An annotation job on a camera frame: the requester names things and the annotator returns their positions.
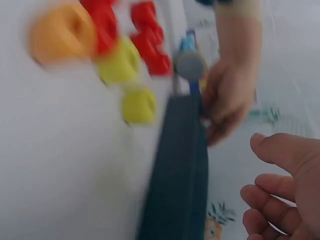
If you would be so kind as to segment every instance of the white surface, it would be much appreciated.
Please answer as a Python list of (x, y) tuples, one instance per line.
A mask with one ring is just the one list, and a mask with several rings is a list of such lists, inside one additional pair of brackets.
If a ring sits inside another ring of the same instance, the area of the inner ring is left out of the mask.
[[(171, 19), (169, 2), (159, 1), (161, 23)], [(28, 23), (39, 9), (63, 3), (0, 1), (0, 238), (134, 239), (172, 81), (143, 71), (158, 121), (129, 128), (119, 92), (90, 62), (39, 68), (25, 48)], [(116, 14), (122, 31), (132, 30), (128, 10)], [(168, 32), (167, 42), (179, 41)]]

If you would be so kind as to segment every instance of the finger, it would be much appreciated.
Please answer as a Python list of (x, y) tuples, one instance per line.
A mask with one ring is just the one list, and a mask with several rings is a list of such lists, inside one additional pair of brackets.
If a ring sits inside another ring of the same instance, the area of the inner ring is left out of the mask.
[(264, 238), (259, 234), (252, 234), (248, 236), (247, 240), (264, 240)]
[(309, 172), (319, 164), (320, 140), (278, 133), (270, 137), (255, 134), (250, 141), (258, 158), (275, 164), (289, 172), (294, 178)]
[(212, 67), (207, 76), (206, 87), (202, 94), (202, 105), (207, 117), (210, 117), (212, 107), (218, 99), (217, 89), (224, 76), (224, 72), (225, 66), (218, 62)]
[(291, 176), (281, 176), (277, 174), (261, 174), (255, 179), (255, 185), (269, 194), (293, 203), (295, 200), (296, 183)]
[(255, 185), (243, 187), (241, 197), (251, 208), (259, 210), (268, 222), (288, 235), (292, 235), (301, 223), (296, 207), (284, 203)]
[(213, 122), (207, 129), (208, 145), (216, 145), (223, 139), (227, 138), (245, 120), (247, 113), (248, 110), (243, 107), (226, 118), (222, 124), (216, 125)]
[(282, 236), (257, 209), (249, 209), (244, 213), (243, 225), (249, 235), (259, 234), (264, 240), (274, 240)]

